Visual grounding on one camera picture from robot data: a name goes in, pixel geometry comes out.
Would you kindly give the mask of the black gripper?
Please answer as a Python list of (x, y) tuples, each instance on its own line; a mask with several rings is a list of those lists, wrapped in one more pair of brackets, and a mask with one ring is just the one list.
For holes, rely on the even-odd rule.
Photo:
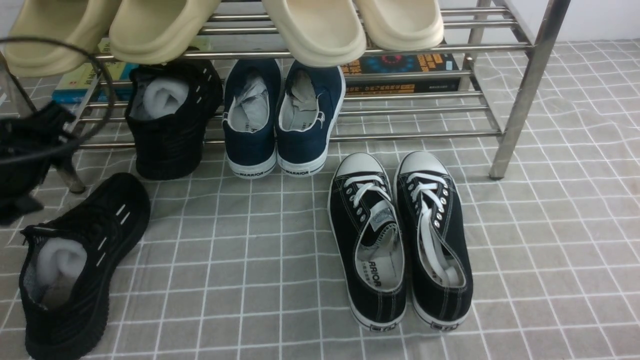
[(70, 170), (73, 150), (41, 156), (30, 161), (15, 158), (46, 152), (73, 141), (76, 136), (64, 130), (75, 116), (66, 107), (51, 101), (30, 116), (1, 119), (0, 223), (9, 226), (16, 220), (43, 210), (32, 192), (46, 179), (51, 167)]

